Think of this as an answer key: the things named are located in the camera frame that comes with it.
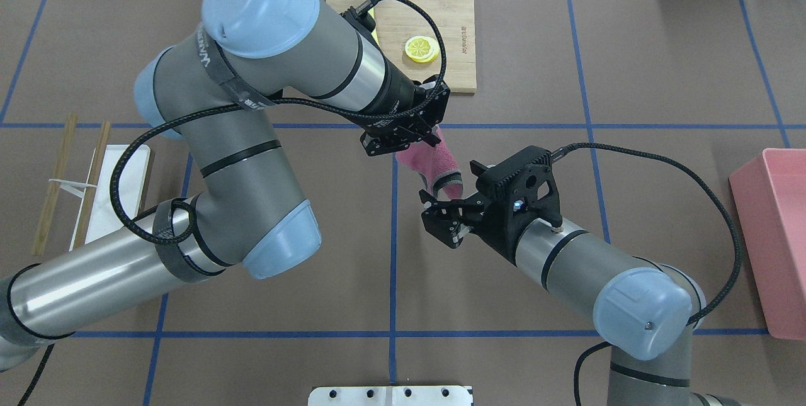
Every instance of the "pink bin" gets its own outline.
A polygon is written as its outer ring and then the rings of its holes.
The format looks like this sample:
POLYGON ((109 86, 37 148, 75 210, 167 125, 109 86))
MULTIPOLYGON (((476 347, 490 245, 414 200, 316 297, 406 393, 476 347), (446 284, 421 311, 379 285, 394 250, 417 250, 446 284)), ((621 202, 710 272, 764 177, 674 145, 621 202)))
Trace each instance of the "pink bin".
POLYGON ((806 340, 806 150, 768 148, 730 187, 769 334, 806 340))

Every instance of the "pink towel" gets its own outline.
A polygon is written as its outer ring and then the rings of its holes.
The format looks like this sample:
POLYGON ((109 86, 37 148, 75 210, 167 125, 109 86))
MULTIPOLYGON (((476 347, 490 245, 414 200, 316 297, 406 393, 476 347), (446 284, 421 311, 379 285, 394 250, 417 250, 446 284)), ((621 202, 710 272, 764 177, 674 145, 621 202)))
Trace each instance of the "pink towel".
POLYGON ((420 177, 426 183, 426 191, 432 196, 444 191, 449 199, 460 199, 462 172, 453 154, 445 145, 445 137, 440 126, 436 126, 436 135, 441 140, 436 146, 432 147, 426 142, 412 143, 407 150, 395 153, 395 157, 397 162, 420 173, 420 177))

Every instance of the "blue joint cap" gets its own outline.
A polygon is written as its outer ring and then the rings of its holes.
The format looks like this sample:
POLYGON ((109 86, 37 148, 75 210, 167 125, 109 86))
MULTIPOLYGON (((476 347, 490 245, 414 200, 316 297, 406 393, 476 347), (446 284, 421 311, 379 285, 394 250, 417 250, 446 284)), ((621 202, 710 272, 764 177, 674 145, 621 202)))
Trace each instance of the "blue joint cap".
POLYGON ((274 277, 311 257, 322 245, 310 201, 299 203, 249 251, 244 267, 254 279, 274 277))
POLYGON ((638 360, 666 352, 690 315, 688 292, 653 268, 629 269, 613 277, 593 305, 599 335, 638 360))
POLYGON ((201 21, 225 50, 263 59, 297 45, 319 18, 319 0, 203 0, 201 21))
MULTIPOLYGON (((158 56, 153 59, 145 69, 140 71, 135 80, 135 89, 133 93, 135 94, 135 105, 137 106, 137 111, 147 123, 152 125, 152 127, 156 127, 159 125, 163 125, 165 123, 165 119, 162 117, 162 114, 159 113, 159 108, 156 106, 156 98, 154 97, 154 73, 156 72, 156 65, 159 63, 159 59, 165 54, 165 52, 169 51, 171 47, 165 48, 162 52, 159 52, 158 56)), ((181 140, 182 136, 175 130, 167 130, 161 135, 165 137, 172 138, 174 140, 181 140)))

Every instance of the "wooden cutting board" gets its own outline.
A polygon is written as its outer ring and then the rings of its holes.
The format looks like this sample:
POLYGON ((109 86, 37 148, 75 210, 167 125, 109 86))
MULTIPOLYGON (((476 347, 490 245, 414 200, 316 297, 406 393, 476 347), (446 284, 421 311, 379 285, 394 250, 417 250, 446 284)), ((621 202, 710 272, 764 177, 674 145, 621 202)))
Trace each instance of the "wooden cutting board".
MULTIPOLYGON (((366 0, 326 0, 338 13, 366 0)), ((452 93, 475 93, 475 10, 473 0, 411 0, 426 10, 443 35, 447 51, 445 82, 452 93)), ((412 36, 434 38, 422 16, 398 1, 382 1, 375 6, 378 41, 383 54, 412 80, 440 72, 440 59, 418 64, 406 57, 404 47, 412 36)))

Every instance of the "lemon half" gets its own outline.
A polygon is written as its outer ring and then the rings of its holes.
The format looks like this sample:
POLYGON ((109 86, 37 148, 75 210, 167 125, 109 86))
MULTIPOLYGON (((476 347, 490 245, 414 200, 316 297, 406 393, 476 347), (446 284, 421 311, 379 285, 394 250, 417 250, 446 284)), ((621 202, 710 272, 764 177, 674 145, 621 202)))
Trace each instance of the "lemon half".
POLYGON ((428 64, 440 56, 440 45, 434 38, 414 36, 406 41, 406 56, 418 64, 428 64))

